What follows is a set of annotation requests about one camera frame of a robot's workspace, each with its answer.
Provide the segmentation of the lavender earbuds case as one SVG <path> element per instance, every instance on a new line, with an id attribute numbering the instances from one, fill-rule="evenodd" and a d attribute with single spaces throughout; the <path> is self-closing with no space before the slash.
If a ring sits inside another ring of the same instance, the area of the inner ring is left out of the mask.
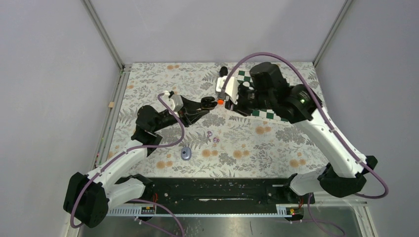
<path id="1" fill-rule="evenodd" d="M 181 149 L 181 159 L 190 160 L 192 157 L 192 150 L 189 147 L 183 147 Z"/>

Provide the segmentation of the green white chessboard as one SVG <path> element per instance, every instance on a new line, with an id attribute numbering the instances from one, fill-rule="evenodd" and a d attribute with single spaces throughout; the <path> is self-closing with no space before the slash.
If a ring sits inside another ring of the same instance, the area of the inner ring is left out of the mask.
<path id="1" fill-rule="evenodd" d="M 237 104 L 228 103 L 228 109 L 243 116 L 250 116 L 254 110 L 273 110 L 281 118 L 289 120 L 294 109 L 286 104 L 291 87 L 283 77 L 279 67 L 257 65 L 251 68 L 252 86 L 243 83 L 238 86 Z"/>

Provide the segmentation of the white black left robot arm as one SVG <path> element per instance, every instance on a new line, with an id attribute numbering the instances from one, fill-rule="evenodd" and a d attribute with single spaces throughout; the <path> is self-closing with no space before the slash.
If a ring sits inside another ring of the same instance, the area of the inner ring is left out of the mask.
<path id="1" fill-rule="evenodd" d="M 150 105 L 140 107 L 135 132 L 121 152 L 87 174 L 77 172 L 72 175 L 63 203 L 63 209 L 70 214 L 72 228 L 82 225 L 94 228 L 109 210 L 133 199 L 149 202 L 153 190 L 140 178 L 131 177 L 119 184 L 117 181 L 155 149 L 179 144 L 185 136 L 185 128 L 217 106 L 216 99 L 211 96 L 195 102 L 172 92 L 159 94 L 158 100 L 165 110 L 158 112 Z M 160 144 L 162 137 L 156 132 L 174 124 L 180 126 L 180 138 Z"/>

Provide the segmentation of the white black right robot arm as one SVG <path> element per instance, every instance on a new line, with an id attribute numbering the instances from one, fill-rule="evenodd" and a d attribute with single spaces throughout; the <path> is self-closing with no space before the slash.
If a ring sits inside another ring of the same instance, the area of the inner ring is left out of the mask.
<path id="1" fill-rule="evenodd" d="M 233 81 L 230 110 L 244 116 L 254 110 L 273 110 L 304 132 L 328 159 L 326 166 L 306 174 L 293 174 L 285 184 L 284 199 L 298 202 L 303 195 L 325 191 L 334 197 L 360 192 L 366 184 L 365 174 L 377 165 L 374 156 L 359 152 L 339 131 L 321 100 L 303 84 L 289 85 L 280 68 L 260 63 L 250 70 L 251 82 Z"/>

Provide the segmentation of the floral tablecloth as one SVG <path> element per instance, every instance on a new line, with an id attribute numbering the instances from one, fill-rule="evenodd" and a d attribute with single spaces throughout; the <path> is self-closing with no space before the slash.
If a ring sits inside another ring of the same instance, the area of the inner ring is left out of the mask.
<path id="1" fill-rule="evenodd" d="M 223 63 L 137 63 L 132 66 L 123 97 L 109 157 L 119 153 L 135 132 L 137 111 L 163 106 L 158 94 L 173 91 L 192 101 L 215 96 L 216 79 Z M 180 138 L 179 125 L 159 131 L 162 144 Z M 181 149 L 192 150 L 190 160 Z M 241 117 L 217 106 L 185 130 L 183 140 L 156 149 L 128 173 L 146 177 L 264 177 L 287 178 L 325 166 L 328 159 L 306 134 L 284 121 Z"/>

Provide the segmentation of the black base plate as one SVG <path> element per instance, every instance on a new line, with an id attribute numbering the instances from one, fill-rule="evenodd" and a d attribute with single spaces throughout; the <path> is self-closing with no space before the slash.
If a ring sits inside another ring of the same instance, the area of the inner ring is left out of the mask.
<path id="1" fill-rule="evenodd" d="M 314 204 L 315 198 L 297 196 L 284 178 L 147 178 L 140 199 L 168 205 L 198 203 Z"/>

